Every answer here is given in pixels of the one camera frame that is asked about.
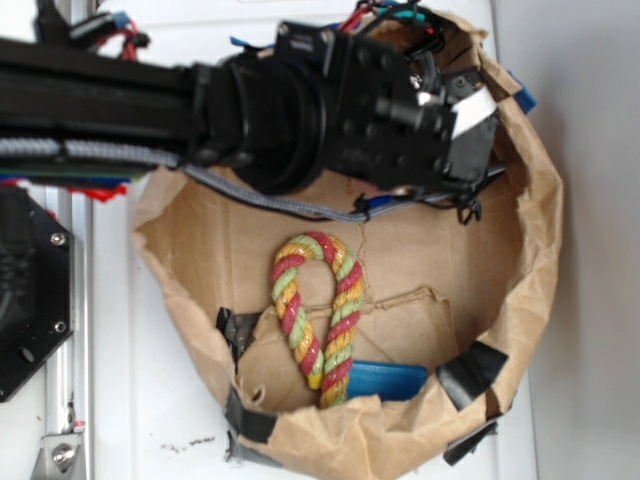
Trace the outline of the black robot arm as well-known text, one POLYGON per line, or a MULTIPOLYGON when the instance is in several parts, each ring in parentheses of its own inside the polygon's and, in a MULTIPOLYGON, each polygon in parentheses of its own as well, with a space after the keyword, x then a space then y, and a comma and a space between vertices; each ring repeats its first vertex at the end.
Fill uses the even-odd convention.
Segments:
POLYGON ((290 22, 270 52, 183 69, 1 44, 1 170, 44 181, 221 165, 268 195, 326 170, 467 194, 487 178, 496 110, 478 73, 444 74, 427 50, 290 22))

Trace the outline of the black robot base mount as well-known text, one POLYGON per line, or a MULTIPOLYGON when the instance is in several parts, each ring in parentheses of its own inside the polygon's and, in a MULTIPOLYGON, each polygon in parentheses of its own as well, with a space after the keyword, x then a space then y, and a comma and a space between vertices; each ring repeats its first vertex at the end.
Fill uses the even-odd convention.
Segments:
POLYGON ((17 186, 1 188, 1 401, 71 335, 72 235, 17 186))

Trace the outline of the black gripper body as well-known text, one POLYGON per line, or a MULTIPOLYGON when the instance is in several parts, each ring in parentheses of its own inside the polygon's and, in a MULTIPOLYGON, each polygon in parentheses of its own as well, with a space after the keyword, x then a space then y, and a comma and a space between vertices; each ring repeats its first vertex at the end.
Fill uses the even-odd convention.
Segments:
POLYGON ((443 76, 429 52, 293 22, 278 27, 276 63, 301 95, 302 172, 328 169, 418 192, 468 192, 487 179, 497 104, 473 70, 443 76))

